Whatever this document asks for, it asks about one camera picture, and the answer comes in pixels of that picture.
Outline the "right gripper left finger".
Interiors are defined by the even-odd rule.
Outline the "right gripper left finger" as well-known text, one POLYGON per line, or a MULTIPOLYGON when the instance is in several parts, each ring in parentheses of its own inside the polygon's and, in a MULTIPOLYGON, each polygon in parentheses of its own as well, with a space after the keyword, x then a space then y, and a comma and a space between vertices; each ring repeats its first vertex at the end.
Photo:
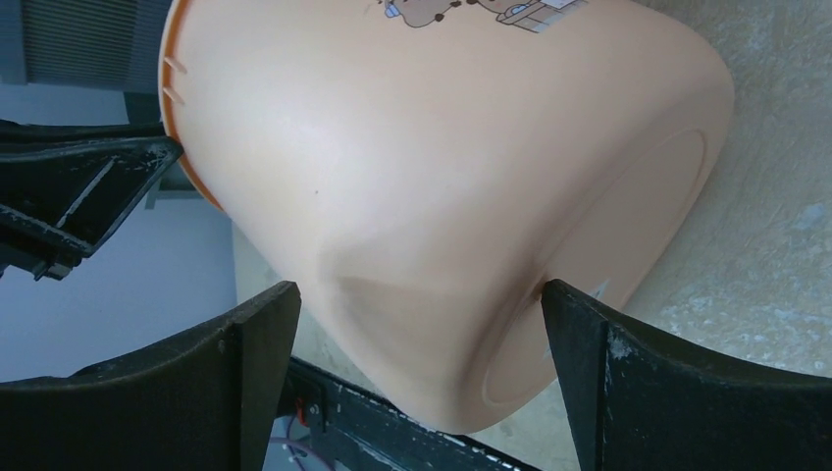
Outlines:
POLYGON ((300 313, 281 282, 66 378, 1 387, 5 470, 259 470, 300 313))

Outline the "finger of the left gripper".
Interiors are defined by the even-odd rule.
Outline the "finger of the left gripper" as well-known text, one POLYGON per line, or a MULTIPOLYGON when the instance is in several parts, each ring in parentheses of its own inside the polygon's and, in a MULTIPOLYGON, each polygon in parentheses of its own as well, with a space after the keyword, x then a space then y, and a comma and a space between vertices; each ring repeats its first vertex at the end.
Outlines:
POLYGON ((182 156, 161 123, 1 123, 1 267, 62 280, 182 156))

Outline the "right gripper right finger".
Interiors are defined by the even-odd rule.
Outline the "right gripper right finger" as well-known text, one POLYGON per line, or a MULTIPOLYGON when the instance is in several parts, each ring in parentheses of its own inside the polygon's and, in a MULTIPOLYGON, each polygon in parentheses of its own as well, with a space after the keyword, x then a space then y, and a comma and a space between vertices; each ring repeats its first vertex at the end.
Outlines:
POLYGON ((831 382, 731 357, 560 280, 542 308, 584 470, 827 470, 831 382))

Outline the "large orange plastic bucket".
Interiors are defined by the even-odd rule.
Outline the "large orange plastic bucket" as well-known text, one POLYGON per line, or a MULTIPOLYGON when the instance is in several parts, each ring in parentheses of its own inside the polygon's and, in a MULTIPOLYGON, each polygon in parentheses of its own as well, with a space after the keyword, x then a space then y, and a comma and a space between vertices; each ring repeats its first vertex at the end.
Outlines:
POLYGON ((711 45, 632 1, 176 1, 159 88, 194 186, 453 434, 554 380, 546 282, 627 302, 734 105, 711 45))

